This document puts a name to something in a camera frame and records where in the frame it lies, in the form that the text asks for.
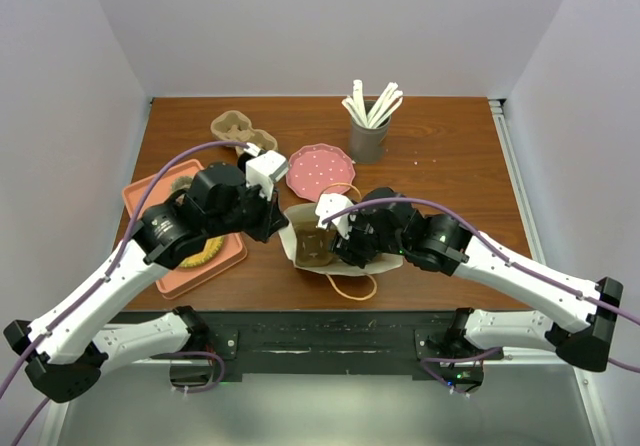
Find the stack of black cups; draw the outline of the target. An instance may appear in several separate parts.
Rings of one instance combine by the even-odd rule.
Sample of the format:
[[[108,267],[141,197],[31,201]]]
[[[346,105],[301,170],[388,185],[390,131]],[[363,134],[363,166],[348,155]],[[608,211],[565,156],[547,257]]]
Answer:
[[[237,160],[237,167],[238,167],[241,171],[245,172],[245,171],[246,171],[246,164],[247,164],[250,160],[252,160],[252,159],[253,159],[253,156],[252,156],[251,154],[249,154],[249,153],[243,153],[242,155],[240,155],[240,156],[238,157],[238,160]]]

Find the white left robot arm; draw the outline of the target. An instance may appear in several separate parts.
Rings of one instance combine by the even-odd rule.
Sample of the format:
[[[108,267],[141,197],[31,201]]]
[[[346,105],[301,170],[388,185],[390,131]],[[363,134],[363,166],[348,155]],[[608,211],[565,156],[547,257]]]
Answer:
[[[178,352],[200,356],[209,328],[187,306],[117,332],[104,327],[141,290],[202,252],[208,239],[243,232],[267,242],[287,226],[276,184],[288,168],[288,162],[266,157],[243,167],[214,163],[197,172],[188,188],[134,214],[115,253],[71,295],[37,319],[5,328],[31,384],[65,403],[139,359]]]

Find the beige paper takeout bag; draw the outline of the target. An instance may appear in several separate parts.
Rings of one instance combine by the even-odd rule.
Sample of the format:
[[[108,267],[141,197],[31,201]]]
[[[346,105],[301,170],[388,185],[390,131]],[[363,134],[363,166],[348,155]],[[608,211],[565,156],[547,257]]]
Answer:
[[[321,206],[328,206],[327,212],[338,212],[353,206],[355,202],[345,193],[338,193],[337,187],[343,186],[347,190],[354,190],[358,200],[362,199],[359,189],[349,183],[332,183],[325,187],[322,195],[328,195],[327,200],[320,200]],[[330,251],[334,239],[339,238],[339,230],[322,229],[318,227],[319,217],[316,215],[318,203],[305,203],[291,206],[284,212],[289,224],[278,234],[286,257],[296,269],[325,276],[334,291],[351,301],[367,301],[378,291],[377,275],[397,269],[404,263],[401,256],[386,253],[377,254],[373,261],[364,268],[349,265]],[[372,289],[364,296],[352,296],[343,292],[336,284],[338,276],[366,277],[371,281]]]

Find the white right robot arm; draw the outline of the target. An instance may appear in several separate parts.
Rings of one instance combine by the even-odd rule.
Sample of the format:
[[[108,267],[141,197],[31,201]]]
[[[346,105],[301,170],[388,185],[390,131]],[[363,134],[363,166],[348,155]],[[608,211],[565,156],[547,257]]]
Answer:
[[[527,305],[525,311],[460,308],[447,330],[429,340],[437,361],[470,360],[503,347],[555,353],[591,372],[611,364],[610,349],[623,292],[605,277],[584,280],[522,256],[479,231],[457,213],[385,187],[359,203],[324,193],[315,209],[318,225],[334,228],[330,250],[363,268],[381,254],[402,257],[431,273],[482,284]]]

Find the beige cardboard cup carrier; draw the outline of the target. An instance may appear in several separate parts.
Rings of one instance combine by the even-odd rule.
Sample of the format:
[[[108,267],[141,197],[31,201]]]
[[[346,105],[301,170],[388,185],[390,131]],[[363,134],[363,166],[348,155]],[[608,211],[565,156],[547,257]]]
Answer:
[[[315,221],[300,222],[294,226],[296,235],[295,264],[299,267],[324,267],[334,260],[330,251],[335,232],[319,229]]]

